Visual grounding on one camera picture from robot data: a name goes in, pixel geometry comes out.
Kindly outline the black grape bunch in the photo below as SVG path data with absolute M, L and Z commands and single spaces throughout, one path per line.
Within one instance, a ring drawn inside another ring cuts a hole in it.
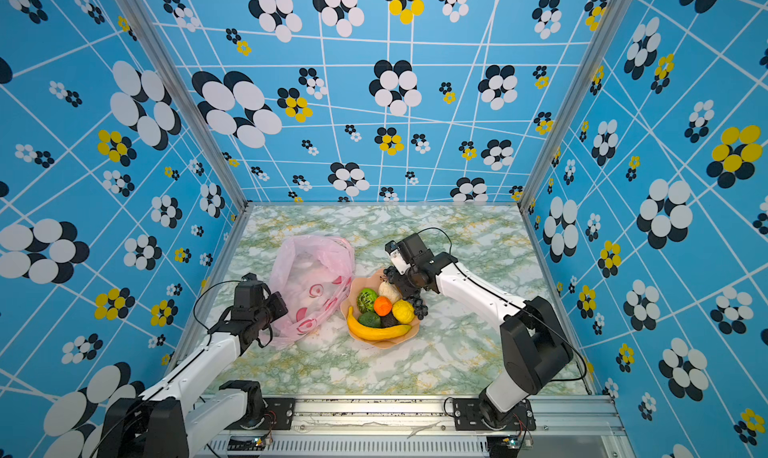
M 421 297 L 421 290 L 407 276 L 400 275 L 394 266 L 384 270 L 384 281 L 393 284 L 402 294 L 402 299 L 413 305 L 416 318 L 423 320 L 429 314 L 429 308 Z

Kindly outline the yellow lemon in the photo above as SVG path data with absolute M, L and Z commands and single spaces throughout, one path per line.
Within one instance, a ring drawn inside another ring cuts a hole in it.
M 391 313 L 399 324 L 409 325 L 415 319 L 413 305 L 405 299 L 401 299 L 392 305 Z

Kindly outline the pink wavy plate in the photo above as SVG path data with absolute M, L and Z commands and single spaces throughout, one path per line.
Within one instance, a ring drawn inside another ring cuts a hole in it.
M 348 297 L 339 305 L 349 335 L 380 349 L 389 349 L 414 338 L 421 321 L 413 307 L 397 297 L 384 270 L 367 278 L 353 279 Z

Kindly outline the orange tangerine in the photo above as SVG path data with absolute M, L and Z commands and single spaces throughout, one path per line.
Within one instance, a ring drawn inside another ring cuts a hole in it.
M 373 304 L 373 311 L 380 317 L 385 317 L 391 313 L 392 301 L 386 296 L 379 296 Z

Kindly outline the dark green avocado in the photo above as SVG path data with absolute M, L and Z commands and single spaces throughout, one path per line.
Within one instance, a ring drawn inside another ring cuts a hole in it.
M 389 313 L 386 316 L 382 316 L 380 318 L 380 323 L 382 328 L 390 328 L 400 325 L 399 321 L 394 317 L 392 313 Z

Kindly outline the green kiwi fruit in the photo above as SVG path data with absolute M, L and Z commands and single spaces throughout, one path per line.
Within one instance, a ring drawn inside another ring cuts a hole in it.
M 375 312 L 375 302 L 378 299 L 378 293 L 372 288 L 363 288 L 356 299 L 358 310 L 364 314 Z

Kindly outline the pink plastic bag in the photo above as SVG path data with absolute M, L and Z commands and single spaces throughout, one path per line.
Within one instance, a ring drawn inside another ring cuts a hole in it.
M 354 278 L 354 249 L 347 240 L 319 235 L 284 239 L 268 285 L 281 294 L 287 314 L 273 322 L 272 344 L 285 348 L 317 330 L 349 297 Z

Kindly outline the light green lime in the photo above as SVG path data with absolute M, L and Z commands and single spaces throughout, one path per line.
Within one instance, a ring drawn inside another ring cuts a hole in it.
M 381 317 L 375 311 L 368 311 L 368 312 L 362 313 L 358 318 L 358 322 L 362 326 L 369 327 L 369 328 L 382 327 Z

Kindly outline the yellow banana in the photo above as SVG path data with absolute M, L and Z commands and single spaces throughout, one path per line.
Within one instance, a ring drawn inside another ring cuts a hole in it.
M 386 341 L 400 338 L 406 335 L 412 327 L 410 325 L 397 325 L 389 328 L 374 328 L 361 324 L 354 316 L 354 308 L 347 312 L 347 325 L 349 331 L 356 337 L 367 341 Z

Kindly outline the beige pear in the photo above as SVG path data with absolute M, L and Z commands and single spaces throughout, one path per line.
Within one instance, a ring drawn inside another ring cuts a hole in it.
M 392 304 L 402 299 L 400 291 L 389 282 L 382 282 L 378 288 L 378 295 L 386 297 Z

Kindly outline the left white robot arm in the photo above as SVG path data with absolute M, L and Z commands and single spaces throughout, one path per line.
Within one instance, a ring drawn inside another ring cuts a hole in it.
M 288 313 L 278 291 L 253 273 L 235 285 L 233 304 L 206 331 L 206 338 L 173 371 L 135 398 L 121 398 L 105 415 L 92 457 L 193 457 L 220 432 L 278 425 L 259 382 L 230 380 L 197 406 L 213 380 L 252 343 L 264 348 L 260 333 Z

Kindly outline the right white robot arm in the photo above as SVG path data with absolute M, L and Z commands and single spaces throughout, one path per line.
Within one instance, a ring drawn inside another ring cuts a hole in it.
M 513 410 L 538 394 L 574 358 L 551 303 L 526 300 L 472 273 L 449 252 L 433 253 L 419 234 L 385 245 L 391 266 L 387 280 L 405 298 L 430 290 L 453 299 L 499 329 L 503 370 L 479 394 L 484 422 L 500 429 Z

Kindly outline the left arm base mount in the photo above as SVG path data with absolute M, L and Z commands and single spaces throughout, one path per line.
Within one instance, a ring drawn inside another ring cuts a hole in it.
M 255 410 L 225 427 L 227 431 L 286 431 L 292 426 L 297 400 L 292 397 L 270 397 L 262 399 Z

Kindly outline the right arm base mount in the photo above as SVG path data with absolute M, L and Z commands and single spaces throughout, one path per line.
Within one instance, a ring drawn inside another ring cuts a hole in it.
M 457 431 L 535 431 L 536 420 L 527 399 L 506 412 L 498 411 L 489 401 L 480 398 L 450 398 L 448 415 Z

